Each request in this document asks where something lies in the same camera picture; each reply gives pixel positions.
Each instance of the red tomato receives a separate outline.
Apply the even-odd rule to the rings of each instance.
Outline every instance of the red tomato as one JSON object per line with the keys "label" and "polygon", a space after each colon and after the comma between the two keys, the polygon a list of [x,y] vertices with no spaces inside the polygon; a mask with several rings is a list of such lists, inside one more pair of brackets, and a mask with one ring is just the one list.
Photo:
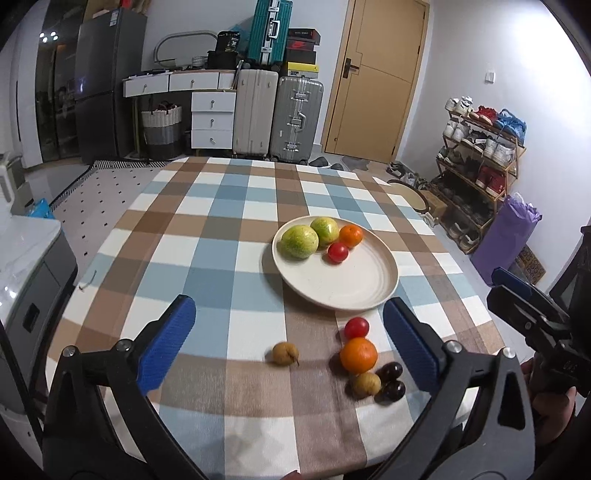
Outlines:
{"label": "red tomato", "polygon": [[337,242],[332,244],[326,253],[333,262],[341,263],[349,256],[349,249],[344,243]]}
{"label": "red tomato", "polygon": [[352,318],[345,325],[344,333],[349,340],[356,337],[364,337],[369,333],[369,323],[362,317]]}

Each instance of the suitcase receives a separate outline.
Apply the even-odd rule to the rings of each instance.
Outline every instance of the suitcase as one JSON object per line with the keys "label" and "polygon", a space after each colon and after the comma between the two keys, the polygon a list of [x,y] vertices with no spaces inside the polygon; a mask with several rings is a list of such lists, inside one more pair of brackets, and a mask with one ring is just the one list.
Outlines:
{"label": "suitcase", "polygon": [[277,93],[277,72],[241,70],[236,88],[232,148],[238,154],[269,151],[271,122]]}
{"label": "suitcase", "polygon": [[307,163],[312,154],[323,91],[318,80],[279,79],[271,128],[271,158]]}
{"label": "suitcase", "polygon": [[252,20],[248,58],[261,65],[283,62],[291,0],[258,0]]}

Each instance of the doormat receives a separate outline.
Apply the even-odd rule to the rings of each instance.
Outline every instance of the doormat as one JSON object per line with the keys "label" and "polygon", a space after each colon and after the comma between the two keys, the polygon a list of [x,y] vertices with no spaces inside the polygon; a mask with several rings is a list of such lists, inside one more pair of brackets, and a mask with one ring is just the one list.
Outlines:
{"label": "doormat", "polygon": [[540,263],[538,257],[534,255],[531,248],[527,245],[523,247],[521,252],[519,252],[519,255],[517,255],[517,258],[515,259],[515,263],[532,285],[536,285],[546,273],[546,269]]}

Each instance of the white sneaker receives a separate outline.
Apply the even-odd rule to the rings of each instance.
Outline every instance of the white sneaker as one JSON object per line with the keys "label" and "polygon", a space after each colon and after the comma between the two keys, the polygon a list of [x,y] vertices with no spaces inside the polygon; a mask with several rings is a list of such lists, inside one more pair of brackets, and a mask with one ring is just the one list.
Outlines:
{"label": "white sneaker", "polygon": [[445,126],[445,129],[443,130],[443,136],[447,137],[447,138],[451,138],[453,133],[455,132],[456,128],[457,128],[457,122],[454,122],[453,120],[448,120],[447,125]]}
{"label": "white sneaker", "polygon": [[445,110],[453,112],[456,109],[456,105],[460,100],[457,98],[450,98],[445,104]]}
{"label": "white sneaker", "polygon": [[486,140],[486,147],[484,149],[483,155],[486,158],[492,158],[492,154],[495,152],[497,145],[498,144],[494,140],[492,140],[491,138]]}
{"label": "white sneaker", "polygon": [[472,106],[472,98],[471,97],[462,97],[462,100],[460,100],[456,104],[454,111],[456,113],[458,113],[459,115],[468,116],[471,106]]}
{"label": "white sneaker", "polygon": [[462,138],[466,137],[470,133],[470,127],[466,124],[458,124],[453,135],[452,140],[454,142],[461,142]]}
{"label": "white sneaker", "polygon": [[492,159],[503,167],[509,166],[515,157],[515,149],[508,148],[500,143],[496,146],[495,152],[492,154]]}

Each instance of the silver suitcase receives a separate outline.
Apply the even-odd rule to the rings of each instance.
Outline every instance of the silver suitcase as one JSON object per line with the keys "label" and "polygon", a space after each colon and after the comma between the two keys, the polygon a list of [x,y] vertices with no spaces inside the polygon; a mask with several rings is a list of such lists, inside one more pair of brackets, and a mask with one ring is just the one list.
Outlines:
{"label": "silver suitcase", "polygon": [[307,162],[312,154],[324,87],[318,80],[279,79],[269,154],[274,160]]}

